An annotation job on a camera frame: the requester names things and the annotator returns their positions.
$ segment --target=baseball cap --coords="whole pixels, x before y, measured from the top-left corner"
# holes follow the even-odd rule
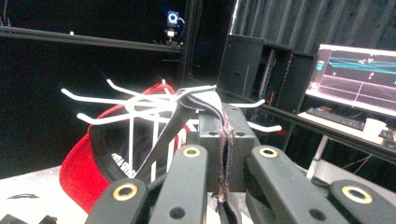
[[[167,89],[175,94],[167,84],[156,84],[143,94],[163,93]],[[115,105],[98,118],[106,118],[128,113],[124,105]],[[163,112],[162,117],[170,117]],[[60,184],[64,192],[85,212],[89,213],[101,194],[115,180],[128,176],[132,170],[128,164],[129,120],[91,125],[65,158],[60,171]],[[153,122],[141,118],[134,119],[133,168],[137,169],[152,148]],[[157,161],[157,176],[164,174],[166,158]]]

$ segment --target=graph on screen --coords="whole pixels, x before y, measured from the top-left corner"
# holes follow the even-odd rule
[[[396,52],[320,45],[306,94],[396,117]]]

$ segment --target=white table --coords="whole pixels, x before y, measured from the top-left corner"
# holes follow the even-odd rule
[[[310,114],[307,114],[305,112],[298,114],[299,117],[302,117],[304,119],[309,119],[311,121],[314,121],[316,123],[323,124],[325,126],[331,127],[335,130],[338,130],[342,133],[348,133],[351,135],[354,135],[356,137],[365,139],[369,142],[372,142],[373,144],[379,144],[382,145],[384,139],[379,136],[373,136],[370,138],[367,138],[366,135],[362,131],[347,127],[345,125],[329,121],[327,119],[322,119]],[[308,171],[306,173],[306,177],[309,180],[312,180],[315,177],[318,177],[322,181],[327,182],[328,184],[331,184],[332,182],[336,180],[342,180],[342,179],[351,179],[355,180],[358,182],[361,182],[362,184],[370,187],[371,189],[375,190],[377,193],[382,195],[384,198],[388,199],[391,203],[396,205],[396,194],[388,189],[384,189],[380,186],[378,186],[375,183],[372,183],[368,180],[365,180],[361,177],[358,177],[356,175],[351,174],[350,172],[347,172],[343,170],[342,168],[339,168],[335,165],[330,164],[329,162],[326,162],[321,159],[321,156],[324,152],[324,149],[327,145],[327,142],[329,140],[329,137],[327,135],[323,135],[320,141],[320,144],[318,146],[317,152],[311,161],[311,164],[309,165]]]
[[[84,223],[84,212],[62,190],[59,183],[61,167],[54,167],[27,175],[18,175],[0,180],[0,220],[10,214],[29,224],[39,223],[45,216],[57,217],[57,224]],[[39,198],[8,199],[17,194],[34,194]],[[244,214],[243,223],[253,223]],[[206,223],[219,223],[219,215],[206,209]]]

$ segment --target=desk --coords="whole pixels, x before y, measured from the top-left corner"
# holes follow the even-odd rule
[[[256,101],[247,99],[232,92],[228,92],[220,89],[219,91],[221,91],[223,94],[227,96],[233,97],[234,100],[239,100],[240,102],[250,103],[250,104],[257,103]],[[349,147],[358,148],[363,152],[375,155],[381,160],[389,161],[396,164],[395,149],[391,149],[379,144],[373,144],[372,142],[366,141],[364,139],[362,140],[361,138],[352,134],[343,134],[334,128],[330,128],[329,126],[323,125],[321,123],[313,122],[310,119],[297,116],[295,114],[275,108],[273,106],[260,105],[258,106],[258,108],[261,108],[265,112],[268,112],[269,115],[276,116],[277,118],[291,122],[295,125],[313,131],[315,133],[325,134],[327,136],[330,136],[332,139],[335,139]]]
[[[347,133],[347,134],[351,134],[353,136],[359,137],[362,139],[362,141],[368,141],[370,143],[372,143],[373,145],[384,145],[384,139],[382,137],[379,136],[373,136],[370,138],[367,138],[362,131],[347,127],[345,125],[339,124],[339,123],[335,123],[332,121],[329,121],[327,119],[322,119],[313,115],[309,115],[305,112],[301,113],[298,115],[301,118],[304,119],[309,119],[311,121],[314,121],[315,123],[319,123],[322,125],[325,125],[327,127],[330,127],[332,129],[335,129],[341,133]],[[326,134],[323,134],[322,139],[320,141],[320,144],[318,146],[318,150],[314,156],[314,159],[311,161],[311,164],[308,168],[308,172],[306,174],[306,177],[309,180],[312,180],[314,175],[318,172],[318,168],[322,168],[324,170],[326,170],[326,173],[332,172],[334,174],[324,174],[323,172],[321,173],[322,176],[327,176],[327,181],[326,182],[333,182],[335,180],[338,179],[354,179],[356,181],[361,182],[362,184],[365,184],[367,186],[369,186],[370,188],[374,189],[375,191],[377,191],[379,194],[381,194],[384,198],[387,199],[391,199],[391,201],[396,205],[396,194],[391,192],[390,190],[387,189],[383,189],[381,187],[379,187],[378,185],[371,183],[367,180],[364,180],[360,177],[357,177],[347,171],[342,170],[341,168],[338,168],[334,165],[329,164],[326,161],[322,161],[321,160],[321,156],[323,154],[324,148],[326,147],[327,141],[329,140],[329,137]]]

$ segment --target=black metal frame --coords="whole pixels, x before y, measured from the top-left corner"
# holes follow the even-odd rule
[[[101,47],[111,47],[120,49],[143,49],[143,50],[155,50],[164,51],[170,53],[180,53],[181,49],[178,47],[140,43],[126,40],[116,40],[101,37],[85,36],[85,35],[67,35],[59,34],[48,31],[38,31],[23,29],[17,27],[0,26],[0,36],[10,38],[23,38],[33,39],[41,41],[53,41],[68,44],[81,44],[81,45],[93,45]]]
[[[235,95],[231,92],[224,91],[221,89],[218,89],[219,92],[233,97],[235,100],[239,100],[245,103],[254,103],[254,101]],[[269,105],[260,105],[260,108],[265,110],[271,115],[274,115],[278,118],[281,118],[285,121],[290,121],[298,126],[301,126],[307,130],[313,131],[315,133],[319,134],[325,134],[329,136],[330,138],[339,141],[340,143],[347,145],[349,147],[356,148],[362,152],[366,152],[369,154],[372,154],[382,160],[389,161],[391,163],[396,164],[396,151],[392,150],[388,147],[379,145],[379,144],[373,144],[370,141],[367,141],[365,139],[359,138],[357,136],[348,134],[348,133],[341,133],[338,130],[335,130],[333,128],[330,128],[328,126],[312,122],[311,120],[304,119],[301,117],[298,117],[294,114],[285,112],[283,110],[271,107]]]
[[[178,65],[178,85],[183,86],[186,76],[192,74],[192,60],[194,55],[195,38],[199,29],[202,0],[186,1],[186,38],[183,42],[183,54]]]
[[[323,193],[282,150],[260,146],[256,137],[250,137],[247,121],[240,109],[230,105],[223,105],[223,108],[233,124],[231,150],[234,169],[229,167],[229,174],[233,177],[229,187],[233,189],[231,191],[247,193],[247,208],[254,223],[362,223],[367,218],[370,223],[396,222],[396,207],[355,181],[334,182],[329,193]],[[205,223],[206,194],[219,183],[212,178],[217,176],[220,164],[216,160],[220,154],[216,139],[220,136],[213,121],[211,116],[200,115],[198,136],[192,135],[188,144],[198,142],[201,146],[179,148],[167,175],[147,187],[137,179],[125,178],[112,183],[92,209],[86,223]],[[116,189],[128,183],[135,184],[137,192],[121,202],[115,196]],[[359,194],[350,192],[347,195],[344,187],[361,189],[367,193],[363,200],[372,200],[360,203]],[[230,210],[225,214],[228,218],[224,223],[239,223],[237,218],[230,218],[233,216]]]

